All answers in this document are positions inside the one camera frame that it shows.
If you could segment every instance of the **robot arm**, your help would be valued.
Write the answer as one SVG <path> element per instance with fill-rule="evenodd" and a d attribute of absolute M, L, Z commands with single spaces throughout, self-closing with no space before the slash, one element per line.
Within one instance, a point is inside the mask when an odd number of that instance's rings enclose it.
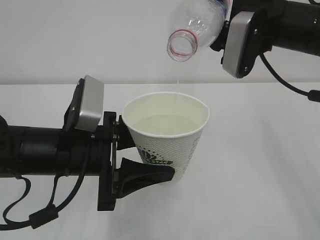
<path fill-rule="evenodd" d="M 235 78 L 247 76 L 261 57 L 283 85 L 309 100 L 320 102 L 320 92 L 305 92 L 284 81 L 264 56 L 273 46 L 320 56 L 320 3 L 287 0 L 234 0 L 230 21 L 210 46 L 224 50 L 221 64 Z"/>

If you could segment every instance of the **plastic bottle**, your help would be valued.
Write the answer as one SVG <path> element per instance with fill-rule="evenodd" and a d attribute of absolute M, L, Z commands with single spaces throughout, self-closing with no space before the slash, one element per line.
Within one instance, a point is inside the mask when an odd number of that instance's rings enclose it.
<path fill-rule="evenodd" d="M 183 0 L 170 20 L 169 56 L 185 62 L 210 46 L 224 26 L 229 5 L 230 0 Z"/>

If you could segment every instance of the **bottle mouth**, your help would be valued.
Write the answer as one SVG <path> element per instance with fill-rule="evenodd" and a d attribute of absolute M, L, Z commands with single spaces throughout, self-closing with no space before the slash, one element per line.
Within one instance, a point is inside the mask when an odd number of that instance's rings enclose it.
<path fill-rule="evenodd" d="M 196 35 L 186 29 L 175 31 L 169 37 L 166 50 L 173 60 L 185 62 L 189 60 L 198 49 Z"/>

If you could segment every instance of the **white paper cup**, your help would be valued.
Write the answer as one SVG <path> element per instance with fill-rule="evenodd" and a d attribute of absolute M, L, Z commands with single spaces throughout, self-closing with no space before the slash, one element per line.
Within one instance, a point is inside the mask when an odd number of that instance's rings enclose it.
<path fill-rule="evenodd" d="M 166 116 L 170 116 L 168 121 L 163 120 Z M 175 175 L 172 182 L 180 180 L 186 171 L 209 117 L 210 110 L 202 101 L 178 92 L 142 95 L 122 110 L 123 122 L 143 163 L 173 167 Z M 147 119 L 154 121 L 141 124 Z M 182 127 L 173 122 L 190 124 L 183 124 L 185 127 Z"/>

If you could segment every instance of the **white table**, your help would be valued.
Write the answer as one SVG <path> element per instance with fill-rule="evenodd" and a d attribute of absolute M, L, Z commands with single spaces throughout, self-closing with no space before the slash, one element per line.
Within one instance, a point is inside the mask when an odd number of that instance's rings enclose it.
<path fill-rule="evenodd" d="M 320 89 L 320 83 L 299 83 Z M 10 125 L 59 128 L 74 85 L 2 85 L 0 114 Z M 97 212 L 98 178 L 86 177 L 60 218 L 37 229 L 0 232 L 10 240 L 316 240 L 320 239 L 320 103 L 277 83 L 105 85 L 104 110 L 121 112 L 147 92 L 179 91 L 204 101 L 211 119 L 183 179 L 156 185 Z M 139 160 L 135 149 L 118 160 Z M 32 176 L 29 196 L 9 217 L 45 207 L 52 176 Z M 76 177 L 63 178 L 55 202 Z M 4 209 L 23 181 L 0 179 Z"/>

